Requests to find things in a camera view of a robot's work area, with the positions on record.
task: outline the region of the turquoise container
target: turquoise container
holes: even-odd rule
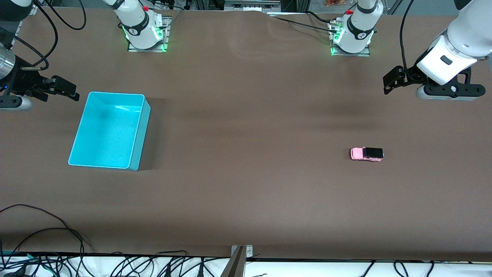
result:
[[[137,171],[150,113],[142,94],[89,93],[68,164]]]

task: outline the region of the toy car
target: toy car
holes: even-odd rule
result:
[[[380,162],[384,158],[382,148],[352,148],[350,150],[350,158],[354,161],[371,161]]]

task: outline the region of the brown table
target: brown table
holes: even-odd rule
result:
[[[79,9],[60,12],[81,23]],[[471,103],[419,100],[417,86],[385,96],[401,17],[381,18],[370,58],[350,58],[330,56],[322,32],[259,12],[183,12],[167,53],[128,53],[113,11],[87,15],[79,32],[54,19],[60,42],[43,73],[77,84],[81,100],[0,113],[2,207],[45,208],[97,252],[226,256],[243,243],[260,257],[492,260],[492,93]],[[408,17],[408,60],[451,20]],[[41,52],[53,39],[41,13],[19,36]],[[487,63],[473,70],[492,89]],[[67,164],[90,91],[148,98],[140,171]],[[351,161],[360,146],[384,148],[385,160]],[[6,248],[55,225],[25,208],[0,218]],[[77,245],[53,232],[23,249]]]

